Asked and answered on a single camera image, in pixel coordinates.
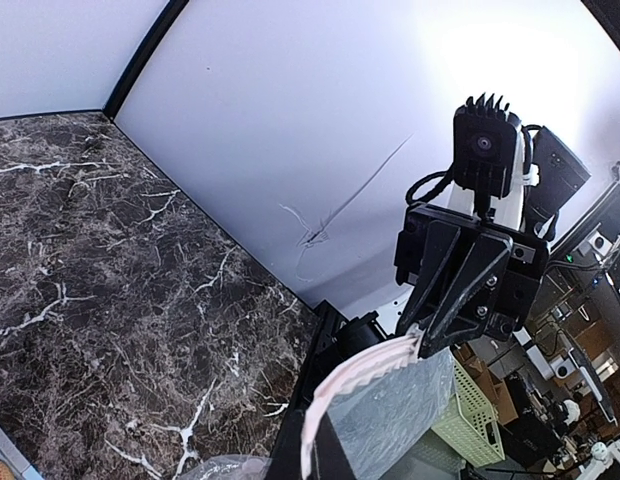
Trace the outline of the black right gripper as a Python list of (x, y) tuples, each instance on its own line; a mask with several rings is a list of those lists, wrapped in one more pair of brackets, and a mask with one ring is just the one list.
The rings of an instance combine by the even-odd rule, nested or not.
[(482, 335), (505, 341), (526, 320), (548, 260), (533, 234), (418, 202), (397, 240), (396, 281), (413, 290), (395, 333), (416, 325), (421, 358)]

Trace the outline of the clear zip top bag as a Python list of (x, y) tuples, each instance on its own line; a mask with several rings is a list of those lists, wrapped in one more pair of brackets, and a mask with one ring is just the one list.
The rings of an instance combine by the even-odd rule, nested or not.
[(429, 358), (416, 334), (369, 347), (314, 390), (290, 415), (270, 457), (212, 457), (188, 479), (380, 479), (436, 423), (453, 392), (454, 360)]

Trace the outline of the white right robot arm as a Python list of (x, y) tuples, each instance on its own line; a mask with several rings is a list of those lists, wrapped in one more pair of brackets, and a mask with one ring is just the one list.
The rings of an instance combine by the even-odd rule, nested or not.
[(453, 142), (436, 185), (407, 191), (394, 259), (397, 283), (413, 287), (395, 334), (413, 337), (421, 358), (522, 328), (554, 238), (540, 229), (590, 177), (547, 128), (532, 135), (513, 114), (462, 107)]

